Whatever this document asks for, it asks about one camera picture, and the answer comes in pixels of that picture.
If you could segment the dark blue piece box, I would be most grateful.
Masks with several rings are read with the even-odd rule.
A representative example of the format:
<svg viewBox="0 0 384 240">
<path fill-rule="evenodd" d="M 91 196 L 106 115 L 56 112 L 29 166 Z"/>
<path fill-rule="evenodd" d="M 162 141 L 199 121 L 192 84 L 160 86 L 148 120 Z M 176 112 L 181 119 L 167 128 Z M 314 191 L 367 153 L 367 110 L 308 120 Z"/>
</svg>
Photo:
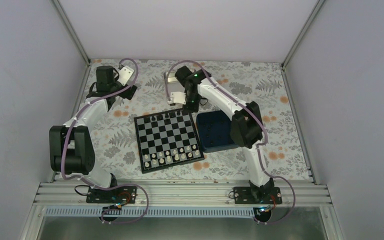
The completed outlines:
<svg viewBox="0 0 384 240">
<path fill-rule="evenodd" d="M 199 113 L 195 123 L 204 153 L 226 151 L 239 147 L 230 136 L 231 120 L 222 110 Z"/>
</svg>

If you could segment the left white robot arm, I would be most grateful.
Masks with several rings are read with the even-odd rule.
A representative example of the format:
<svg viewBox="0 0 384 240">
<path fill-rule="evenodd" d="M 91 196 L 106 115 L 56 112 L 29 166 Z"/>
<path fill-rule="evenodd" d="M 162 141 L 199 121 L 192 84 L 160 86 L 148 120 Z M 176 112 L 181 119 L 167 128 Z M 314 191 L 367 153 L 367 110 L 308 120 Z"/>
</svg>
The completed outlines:
<svg viewBox="0 0 384 240">
<path fill-rule="evenodd" d="M 50 167 L 65 180 L 78 179 L 111 203 L 119 197 L 117 180 L 96 162 L 91 131 L 115 103 L 116 98 L 131 100 L 137 90 L 128 81 L 137 72 L 127 65 L 96 68 L 96 81 L 89 89 L 84 106 L 63 125 L 49 130 Z"/>
</svg>

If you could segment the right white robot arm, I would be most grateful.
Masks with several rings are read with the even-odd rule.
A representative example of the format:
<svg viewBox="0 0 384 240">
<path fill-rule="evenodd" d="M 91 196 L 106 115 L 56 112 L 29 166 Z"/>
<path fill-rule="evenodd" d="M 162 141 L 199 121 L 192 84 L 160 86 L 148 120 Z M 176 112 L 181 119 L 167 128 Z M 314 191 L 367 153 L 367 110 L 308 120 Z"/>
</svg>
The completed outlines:
<svg viewBox="0 0 384 240">
<path fill-rule="evenodd" d="M 264 203 L 275 185 L 272 177 L 264 173 L 262 154 L 258 151 L 259 146 L 268 142 L 259 105 L 236 97 L 203 69 L 192 72 L 187 66 L 182 66 L 174 76 L 184 87 L 181 98 L 174 98 L 174 103 L 182 104 L 185 111 L 196 113 L 200 100 L 205 98 L 230 119 L 229 135 L 242 148 L 248 165 L 251 198 L 258 204 Z"/>
</svg>

